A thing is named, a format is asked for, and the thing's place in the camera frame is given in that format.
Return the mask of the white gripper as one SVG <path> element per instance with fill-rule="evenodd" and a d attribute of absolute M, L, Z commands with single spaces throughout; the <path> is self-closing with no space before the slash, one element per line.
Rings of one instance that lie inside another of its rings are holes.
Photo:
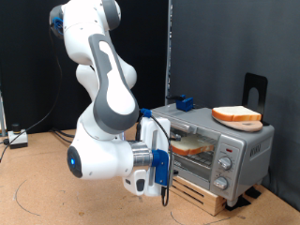
<path fill-rule="evenodd" d="M 133 171 L 123 178 L 124 187 L 131 193 L 156 197 L 169 181 L 169 135 L 171 122 L 159 117 L 144 117 L 141 121 L 140 139 L 130 142 L 133 153 Z M 181 140 L 172 134 L 171 140 Z"/>

